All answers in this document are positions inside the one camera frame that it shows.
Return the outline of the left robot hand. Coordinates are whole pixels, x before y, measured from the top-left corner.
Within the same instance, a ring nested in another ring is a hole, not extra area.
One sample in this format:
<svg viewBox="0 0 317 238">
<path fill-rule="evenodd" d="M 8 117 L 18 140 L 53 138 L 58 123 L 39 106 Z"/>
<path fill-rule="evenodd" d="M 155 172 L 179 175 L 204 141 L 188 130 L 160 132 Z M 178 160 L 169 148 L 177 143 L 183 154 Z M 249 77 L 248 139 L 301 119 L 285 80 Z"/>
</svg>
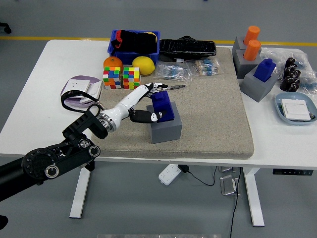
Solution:
<svg viewBox="0 0 317 238">
<path fill-rule="evenodd" d="M 134 111 L 133 109 L 144 97 L 150 97 L 158 93 L 157 88 L 170 89 L 168 85 L 162 83 L 140 85 L 124 97 L 114 108 L 102 111 L 113 130 L 118 129 L 121 121 L 130 117 L 130 115 L 132 115 L 132 121 L 138 123 L 153 123 L 161 119 L 166 112 L 151 113 L 149 111 Z"/>
</svg>

